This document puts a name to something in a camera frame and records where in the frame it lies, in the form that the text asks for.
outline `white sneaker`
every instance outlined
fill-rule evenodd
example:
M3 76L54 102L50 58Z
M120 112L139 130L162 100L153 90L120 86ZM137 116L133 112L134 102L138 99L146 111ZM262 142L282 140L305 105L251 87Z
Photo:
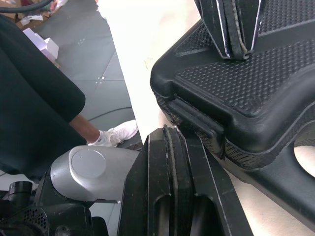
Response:
M107 132L99 131L99 139L88 145L104 146L104 147L116 147L119 143L125 140L131 139L138 132L138 125L136 120L127 121L118 125L116 128L111 128Z

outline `white table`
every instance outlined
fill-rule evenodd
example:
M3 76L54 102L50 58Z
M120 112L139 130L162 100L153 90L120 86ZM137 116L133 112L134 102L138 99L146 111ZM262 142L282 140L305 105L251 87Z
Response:
M141 138L168 124L150 88L154 62L194 23L193 0L99 0L110 26ZM296 150L315 174L315 149ZM314 236L293 216L249 184L231 177L255 236Z

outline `perforated grille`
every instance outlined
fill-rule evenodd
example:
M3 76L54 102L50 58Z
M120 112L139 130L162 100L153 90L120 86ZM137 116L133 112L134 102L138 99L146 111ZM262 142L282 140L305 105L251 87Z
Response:
M202 24L193 32L176 50L175 55L184 56L187 54L205 51L212 44L207 28Z
M267 0L260 33L315 19L314 0Z
M244 62L219 61L188 68L177 76L250 115L257 112L290 75L314 61L315 40L312 39L253 55Z
M46 232L48 225L46 215L41 209L27 209L24 212L20 212L9 220L0 222L0 225L7 225L9 222L27 222L41 229L42 232Z

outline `black cable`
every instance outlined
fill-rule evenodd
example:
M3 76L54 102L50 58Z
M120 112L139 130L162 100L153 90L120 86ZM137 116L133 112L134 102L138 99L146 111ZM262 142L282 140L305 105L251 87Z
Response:
M35 11L48 5L51 1L52 0L43 0L41 2L29 5L29 6L22 6L22 7L0 7L0 12L1 13L24 13L28 11Z
M97 116L97 117L94 117L94 118L90 119L89 121L94 120L94 119L96 119L96 118L99 118L99 117L101 117L101 116L103 116L103 115L107 115L107 114L109 114L109 113L111 113L111 112L120 111L120 110L123 110L123 109L129 109L129 108L132 109L132 107L121 107L121 108L118 108L118 109L114 109L114 110L112 110L112 111L105 112L104 114L101 114L101 115L99 115L99 116Z

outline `gray floor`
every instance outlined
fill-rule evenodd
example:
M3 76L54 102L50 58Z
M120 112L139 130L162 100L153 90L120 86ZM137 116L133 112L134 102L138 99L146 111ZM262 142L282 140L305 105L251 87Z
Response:
M94 0L69 0L57 14L34 29L59 46L60 70L85 94L82 115L108 130L134 119L129 95L107 22ZM133 142L141 141L137 135ZM105 219L110 236L117 234L119 204L97 203L93 216Z

